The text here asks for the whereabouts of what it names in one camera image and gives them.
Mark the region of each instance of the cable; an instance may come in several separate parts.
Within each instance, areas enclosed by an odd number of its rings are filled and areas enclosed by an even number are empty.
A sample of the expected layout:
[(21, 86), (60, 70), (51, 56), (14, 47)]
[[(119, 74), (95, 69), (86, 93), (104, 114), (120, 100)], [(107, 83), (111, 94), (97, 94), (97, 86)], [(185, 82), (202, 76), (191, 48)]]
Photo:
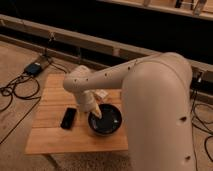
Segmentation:
[[(206, 154), (207, 154), (209, 160), (210, 160), (211, 162), (213, 162), (213, 158), (211, 157), (211, 155), (210, 155), (210, 153), (209, 153), (209, 151), (208, 151), (208, 147), (207, 147), (207, 142), (208, 142), (211, 138), (213, 138), (213, 130), (211, 130), (211, 129), (207, 126), (207, 124), (208, 124), (208, 125), (213, 124), (213, 121), (208, 122), (208, 121), (202, 120), (202, 119), (198, 116), (198, 113), (197, 113), (197, 111), (196, 111), (196, 108), (197, 108), (198, 106), (206, 106), (206, 107), (208, 107), (208, 108), (211, 109), (211, 110), (213, 110), (213, 108), (212, 108), (210, 105), (207, 105), (207, 104), (195, 104), (194, 106), (192, 106), (192, 107), (193, 107), (193, 108), (192, 108), (192, 111), (193, 111), (193, 115), (194, 115), (194, 116), (192, 117), (192, 125), (193, 125), (193, 127), (197, 128), (198, 130), (200, 130), (200, 131), (202, 131), (202, 132), (205, 132), (205, 133), (209, 134), (209, 136), (206, 137), (205, 140), (204, 140), (204, 149), (205, 149), (205, 152), (206, 152)], [(203, 128), (200, 127), (200, 126), (198, 126), (197, 124), (194, 123), (195, 119), (196, 119), (196, 121), (198, 121), (198, 123), (200, 123), (200, 124), (203, 126)]]
[[(211, 107), (211, 106), (209, 106), (209, 105), (207, 105), (207, 104), (201, 104), (201, 103), (196, 104), (196, 105), (194, 106), (193, 111), (194, 111), (194, 114), (197, 116), (197, 118), (200, 118), (200, 117), (198, 117), (198, 113), (196, 112), (196, 108), (197, 108), (198, 106), (206, 106), (207, 108), (209, 108), (209, 109), (211, 109), (211, 110), (213, 111), (213, 107)], [(204, 124), (213, 124), (213, 121), (204, 121), (204, 120), (202, 120), (202, 122), (203, 122)]]
[[(27, 95), (27, 96), (18, 95), (16, 92), (16, 88), (19, 85), (24, 84), (30, 80), (33, 80), (36, 83), (36, 86), (37, 86), (36, 90), (32, 94)], [(0, 109), (0, 113), (5, 111), (7, 108), (9, 108), (9, 106), (12, 104), (14, 96), (16, 98), (22, 99), (22, 100), (33, 100), (33, 99), (36, 99), (36, 97), (34, 97), (34, 96), (39, 91), (40, 91), (40, 85), (39, 85), (39, 82), (35, 78), (25, 75), (24, 73), (16, 78), (14, 78), (5, 87), (0, 87), (0, 95), (2, 97), (10, 97), (8, 104), (5, 107), (3, 107), (2, 109)]]
[(0, 141), (0, 145), (10, 136), (10, 134), (18, 127), (18, 125), (26, 118), (26, 116), (33, 110), (33, 108), (39, 103), (41, 97), (35, 97), (38, 99), (36, 103), (24, 114), (24, 116), (16, 123), (16, 125), (7, 133), (7, 135)]
[(207, 142), (208, 142), (211, 138), (213, 138), (213, 135), (211, 135), (211, 136), (209, 136), (209, 137), (207, 137), (207, 138), (205, 139), (205, 141), (204, 141), (204, 149), (205, 149), (205, 151), (206, 151), (207, 156), (208, 156), (209, 159), (211, 160), (211, 162), (213, 162), (213, 158), (212, 158), (212, 156), (209, 154), (209, 151), (208, 151), (208, 148), (207, 148)]

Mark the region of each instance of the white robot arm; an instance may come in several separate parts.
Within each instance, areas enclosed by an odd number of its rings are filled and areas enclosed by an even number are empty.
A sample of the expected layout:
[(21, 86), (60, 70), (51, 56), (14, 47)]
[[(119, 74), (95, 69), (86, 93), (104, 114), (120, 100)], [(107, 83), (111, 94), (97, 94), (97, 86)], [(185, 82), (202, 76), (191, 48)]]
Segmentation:
[(195, 171), (190, 122), (191, 66), (164, 53), (91, 73), (80, 66), (64, 80), (80, 111), (97, 107), (92, 89), (122, 89), (122, 112), (135, 171)]

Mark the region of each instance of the wooden table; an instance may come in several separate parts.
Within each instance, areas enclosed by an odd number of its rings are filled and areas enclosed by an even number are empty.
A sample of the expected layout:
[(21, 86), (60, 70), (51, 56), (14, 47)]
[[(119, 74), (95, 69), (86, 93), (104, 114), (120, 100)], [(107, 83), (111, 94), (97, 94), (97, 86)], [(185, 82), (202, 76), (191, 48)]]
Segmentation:
[[(86, 114), (77, 114), (71, 130), (64, 130), (60, 123), (67, 107), (75, 107), (71, 93), (63, 87), (64, 75), (50, 74), (26, 145), (26, 154), (43, 154), (55, 167), (53, 153), (103, 152), (128, 150), (125, 130), (122, 126), (107, 137), (96, 135), (89, 128)], [(121, 111), (120, 90), (107, 90), (106, 103)]]

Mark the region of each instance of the bowl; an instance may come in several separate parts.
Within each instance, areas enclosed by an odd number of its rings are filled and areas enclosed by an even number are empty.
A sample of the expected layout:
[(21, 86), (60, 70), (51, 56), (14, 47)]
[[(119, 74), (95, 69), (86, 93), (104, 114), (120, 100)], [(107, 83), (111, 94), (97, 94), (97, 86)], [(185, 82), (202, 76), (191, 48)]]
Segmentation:
[(110, 135), (121, 126), (122, 115), (119, 109), (111, 104), (100, 104), (99, 108), (102, 118), (99, 119), (90, 112), (88, 117), (89, 126), (99, 135)]

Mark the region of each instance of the floor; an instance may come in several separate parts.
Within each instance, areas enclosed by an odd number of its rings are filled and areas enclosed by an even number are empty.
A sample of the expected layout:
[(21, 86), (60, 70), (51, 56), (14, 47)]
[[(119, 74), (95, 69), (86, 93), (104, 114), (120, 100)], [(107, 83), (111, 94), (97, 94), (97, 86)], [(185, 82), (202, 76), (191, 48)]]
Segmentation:
[[(23, 68), (37, 58), (38, 54), (0, 41), (0, 87), (7, 84), (10, 80), (22, 73)], [(54, 59), (70, 70), (76, 65)], [(61, 73), (53, 67), (48, 67), (38, 76), (41, 84), (41, 91), (49, 73)], [(30, 85), (23, 87), (21, 92), (31, 91)], [(6, 103), (7, 99), (0, 96), (1, 105)], [(6, 111), (0, 113), (0, 141), (7, 133), (20, 121), (26, 111), (35, 103), (35, 101), (22, 101), (14, 99), (12, 105)], [(31, 124), (35, 116), (36, 107), (33, 109), (17, 128), (0, 145), (0, 170), (2, 171), (25, 171), (25, 170), (45, 170), (52, 171), (54, 168), (50, 163), (40, 155), (25, 155), (25, 145), (31, 129)], [(212, 111), (206, 108), (199, 108), (199, 112), (205, 114), (204, 117), (213, 120)], [(199, 171), (212, 171), (213, 163), (207, 158), (203, 141), (207, 135), (194, 129), (194, 142), (198, 160)], [(209, 151), (213, 152), (213, 140), (209, 141)], [(53, 157), (62, 167), (62, 170), (73, 171), (130, 171), (131, 164), (128, 152), (107, 152), (107, 153), (75, 153), (75, 154), (55, 154)]]

